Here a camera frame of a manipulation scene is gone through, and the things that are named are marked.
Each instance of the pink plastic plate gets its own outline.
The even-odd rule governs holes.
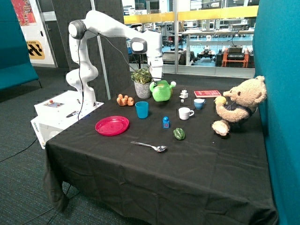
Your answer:
[[[100,120],[96,126],[96,131],[104,136],[114,136],[122,134],[129,127],[129,120],[123,116],[109,116]]]

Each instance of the spoon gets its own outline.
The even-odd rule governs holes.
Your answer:
[[[162,152],[162,151],[164,151],[164,150],[167,149],[167,146],[157,146],[157,147],[155,147],[155,146],[152,146],[152,145],[149,145],[149,144],[144,144],[144,143],[139,143],[139,142],[130,142],[130,143],[132,143],[132,144],[139,144],[139,145],[143,145],[143,146],[147,146],[147,147],[151,147],[151,148],[153,148],[157,152]]]

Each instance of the blue cup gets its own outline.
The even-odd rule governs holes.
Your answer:
[[[140,119],[145,119],[148,117],[148,108],[149,108],[149,104],[148,102],[137,102],[135,104],[135,108],[136,108],[136,113],[137,113],[137,117]]]
[[[206,102],[205,99],[202,99],[202,98],[196,98],[194,100],[194,106],[196,109],[202,109],[204,103]]]

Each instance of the teal partition wall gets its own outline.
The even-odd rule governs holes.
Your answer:
[[[299,0],[261,0],[253,41],[255,75],[266,79],[260,111],[281,225],[300,224],[299,12]]]
[[[11,0],[0,3],[0,90],[38,79]]]

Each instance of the orange toy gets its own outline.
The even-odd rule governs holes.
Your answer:
[[[121,94],[118,95],[117,102],[120,106],[133,106],[135,104],[133,98],[128,97],[127,95],[123,97]]]

